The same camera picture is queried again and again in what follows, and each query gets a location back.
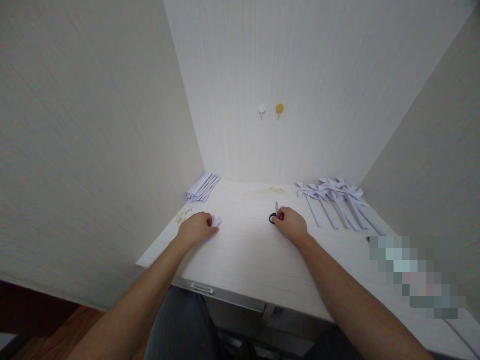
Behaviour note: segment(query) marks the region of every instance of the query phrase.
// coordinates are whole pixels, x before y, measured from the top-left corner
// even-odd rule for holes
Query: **black scissor handle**
[[[276,213],[276,212],[274,212],[272,215],[270,215],[269,220],[270,220],[270,222],[271,222],[273,225],[275,225],[275,223],[272,221],[272,218],[273,218],[273,217],[276,217],[276,216],[277,216],[277,213]]]

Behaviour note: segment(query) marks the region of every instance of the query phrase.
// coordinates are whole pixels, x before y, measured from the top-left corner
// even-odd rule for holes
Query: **desk surface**
[[[411,308],[409,299],[387,284],[385,274],[370,261],[366,237],[376,236],[375,230],[355,232],[343,227],[334,230],[320,202],[315,200],[313,205],[323,225],[317,227],[305,196],[297,197],[294,186],[222,180],[207,202],[187,203],[137,264],[148,268],[158,258],[177,235],[181,218],[208,212],[222,218],[220,232],[185,257],[177,276],[333,321],[299,251],[269,222],[269,215],[275,212],[275,201],[280,207],[288,206],[299,212],[317,242],[392,311],[427,349],[461,359],[475,359],[448,324],[442,320],[426,320],[424,310]],[[191,212],[182,216],[189,209]],[[373,209],[365,211],[388,235],[394,235]]]

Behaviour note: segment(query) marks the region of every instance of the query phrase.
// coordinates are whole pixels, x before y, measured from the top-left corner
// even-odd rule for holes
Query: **white wall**
[[[204,166],[162,1],[2,1],[0,279],[112,305]]]
[[[467,303],[480,320],[480,7],[365,178],[399,235],[451,236],[465,249]]]
[[[342,175],[359,184],[474,6],[165,0],[206,170],[236,181]]]

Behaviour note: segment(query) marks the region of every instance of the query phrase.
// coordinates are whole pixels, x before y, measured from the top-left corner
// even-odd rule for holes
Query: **adhesive hook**
[[[260,105],[258,105],[258,113],[260,114],[260,121],[264,119],[264,114],[267,111],[267,104],[264,102],[261,102]]]

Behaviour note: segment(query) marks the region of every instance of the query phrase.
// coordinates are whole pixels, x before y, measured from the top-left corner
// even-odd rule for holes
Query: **desk drawer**
[[[265,302],[252,299],[251,297],[239,295],[234,292],[222,290],[198,281],[191,281],[177,276],[173,279],[172,285],[229,304],[237,305],[245,309],[253,310],[258,313],[263,313],[266,305]]]

